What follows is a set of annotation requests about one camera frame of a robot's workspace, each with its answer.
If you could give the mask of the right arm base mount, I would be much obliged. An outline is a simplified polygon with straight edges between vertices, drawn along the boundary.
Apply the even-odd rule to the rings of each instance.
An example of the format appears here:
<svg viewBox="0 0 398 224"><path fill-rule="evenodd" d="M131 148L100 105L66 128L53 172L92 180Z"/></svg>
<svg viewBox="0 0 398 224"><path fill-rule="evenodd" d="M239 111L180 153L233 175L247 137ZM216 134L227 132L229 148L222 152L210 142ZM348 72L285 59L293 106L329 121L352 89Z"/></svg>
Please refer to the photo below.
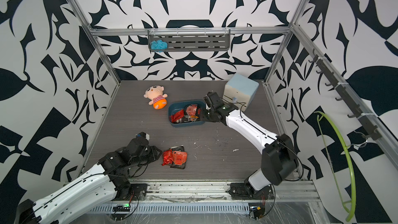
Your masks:
<svg viewBox="0 0 398 224"><path fill-rule="evenodd" d="M267 200L274 195L271 186L254 190L249 183L231 183L227 193L233 200Z"/></svg>

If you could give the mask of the orange label tea bag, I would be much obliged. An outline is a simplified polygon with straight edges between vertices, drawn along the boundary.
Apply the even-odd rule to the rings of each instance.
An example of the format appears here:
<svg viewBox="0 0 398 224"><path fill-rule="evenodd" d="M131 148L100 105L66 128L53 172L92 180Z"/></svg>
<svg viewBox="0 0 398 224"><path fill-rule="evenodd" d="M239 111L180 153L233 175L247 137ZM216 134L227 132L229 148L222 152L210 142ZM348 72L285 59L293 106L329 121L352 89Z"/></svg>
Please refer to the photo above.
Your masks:
<svg viewBox="0 0 398 224"><path fill-rule="evenodd" d="M200 118L198 116L188 116L188 121L189 122L196 122L198 121Z"/></svg>

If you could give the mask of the red foil tea bag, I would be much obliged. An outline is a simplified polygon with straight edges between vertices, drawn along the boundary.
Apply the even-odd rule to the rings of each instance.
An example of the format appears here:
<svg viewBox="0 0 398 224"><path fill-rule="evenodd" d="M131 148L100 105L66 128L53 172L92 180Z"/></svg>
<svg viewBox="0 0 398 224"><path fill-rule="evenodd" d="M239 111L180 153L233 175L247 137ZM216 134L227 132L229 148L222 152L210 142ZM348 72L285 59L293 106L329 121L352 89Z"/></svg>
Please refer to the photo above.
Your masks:
<svg viewBox="0 0 398 224"><path fill-rule="evenodd" d="M163 166L171 166L173 163L173 151L171 149L163 152Z"/></svg>

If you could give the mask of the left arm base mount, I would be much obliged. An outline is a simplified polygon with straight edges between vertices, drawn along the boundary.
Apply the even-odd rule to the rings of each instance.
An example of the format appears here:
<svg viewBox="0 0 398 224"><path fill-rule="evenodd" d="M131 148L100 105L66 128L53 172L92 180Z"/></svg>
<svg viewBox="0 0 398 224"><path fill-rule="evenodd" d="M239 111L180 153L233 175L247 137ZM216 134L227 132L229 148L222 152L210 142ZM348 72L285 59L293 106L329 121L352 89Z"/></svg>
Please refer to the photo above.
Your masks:
<svg viewBox="0 0 398 224"><path fill-rule="evenodd" d="M145 183L133 183L129 186L125 186L117 191L114 201L127 201L131 197L138 197L142 200L146 197L148 184Z"/></svg>

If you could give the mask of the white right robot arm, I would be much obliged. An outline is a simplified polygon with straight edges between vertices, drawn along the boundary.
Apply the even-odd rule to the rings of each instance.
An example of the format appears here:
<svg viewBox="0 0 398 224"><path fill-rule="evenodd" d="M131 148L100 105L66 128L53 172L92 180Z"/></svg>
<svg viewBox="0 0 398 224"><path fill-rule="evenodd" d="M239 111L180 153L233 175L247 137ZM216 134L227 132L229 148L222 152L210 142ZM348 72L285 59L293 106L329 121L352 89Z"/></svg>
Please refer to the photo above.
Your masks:
<svg viewBox="0 0 398 224"><path fill-rule="evenodd" d="M221 122L237 131L260 152L260 169L251 174L244 182L248 194L256 194L264 188L278 186L300 164L293 151L291 139L283 134L277 135L248 118L240 108L222 100L216 92L209 92L204 97L206 110L201 118L207 122Z"/></svg>

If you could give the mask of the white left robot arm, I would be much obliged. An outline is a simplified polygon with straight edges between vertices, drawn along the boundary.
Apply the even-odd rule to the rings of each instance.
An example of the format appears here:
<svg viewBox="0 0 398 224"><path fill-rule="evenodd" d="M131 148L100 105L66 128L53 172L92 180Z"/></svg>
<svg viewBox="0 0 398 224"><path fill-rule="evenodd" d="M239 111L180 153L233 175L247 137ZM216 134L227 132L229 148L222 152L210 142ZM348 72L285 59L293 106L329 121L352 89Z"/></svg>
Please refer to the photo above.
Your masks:
<svg viewBox="0 0 398 224"><path fill-rule="evenodd" d="M129 169L141 169L157 160L163 152L149 145L146 133L138 134L125 147L107 153L87 172L37 201L20 203L16 224L69 224L89 210L112 200L129 200L135 196Z"/></svg>

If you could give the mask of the small red tea bag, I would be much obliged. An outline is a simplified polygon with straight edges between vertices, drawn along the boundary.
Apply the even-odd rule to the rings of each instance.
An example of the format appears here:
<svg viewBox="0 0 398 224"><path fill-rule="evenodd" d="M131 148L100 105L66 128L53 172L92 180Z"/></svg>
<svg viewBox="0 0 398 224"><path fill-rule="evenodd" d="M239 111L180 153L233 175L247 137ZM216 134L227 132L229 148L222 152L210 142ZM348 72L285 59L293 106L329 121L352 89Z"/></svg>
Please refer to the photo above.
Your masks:
<svg viewBox="0 0 398 224"><path fill-rule="evenodd" d="M170 119L172 123L182 123L184 118L184 110L178 110L175 114L172 114Z"/></svg>

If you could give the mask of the red label tea bag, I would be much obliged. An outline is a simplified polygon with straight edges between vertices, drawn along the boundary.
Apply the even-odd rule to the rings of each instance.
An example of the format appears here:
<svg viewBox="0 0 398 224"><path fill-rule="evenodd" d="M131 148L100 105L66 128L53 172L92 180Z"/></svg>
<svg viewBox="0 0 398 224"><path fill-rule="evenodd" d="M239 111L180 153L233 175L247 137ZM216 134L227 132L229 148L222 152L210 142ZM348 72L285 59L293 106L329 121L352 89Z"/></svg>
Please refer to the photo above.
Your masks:
<svg viewBox="0 0 398 224"><path fill-rule="evenodd" d="M184 166L187 161L188 154L185 151L173 151L173 166Z"/></svg>
<svg viewBox="0 0 398 224"><path fill-rule="evenodd" d="M185 113L188 117L199 118L201 108L198 104L191 104L185 108Z"/></svg>

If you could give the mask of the yellow oolong tea bag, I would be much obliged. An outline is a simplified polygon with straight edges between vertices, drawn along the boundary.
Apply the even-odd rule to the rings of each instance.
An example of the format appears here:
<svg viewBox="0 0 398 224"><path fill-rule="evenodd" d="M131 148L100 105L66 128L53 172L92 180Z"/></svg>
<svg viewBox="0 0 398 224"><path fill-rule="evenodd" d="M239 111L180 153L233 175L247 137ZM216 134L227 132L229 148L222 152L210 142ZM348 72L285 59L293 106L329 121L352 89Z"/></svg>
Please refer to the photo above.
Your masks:
<svg viewBox="0 0 398 224"><path fill-rule="evenodd" d="M174 147L171 150L172 151L185 151L185 148L183 146L179 146L179 147ZM171 168L174 168L174 169L182 169L183 170L183 169L185 169L185 167L186 167L186 163L185 163L184 166L173 166L173 165L171 165Z"/></svg>

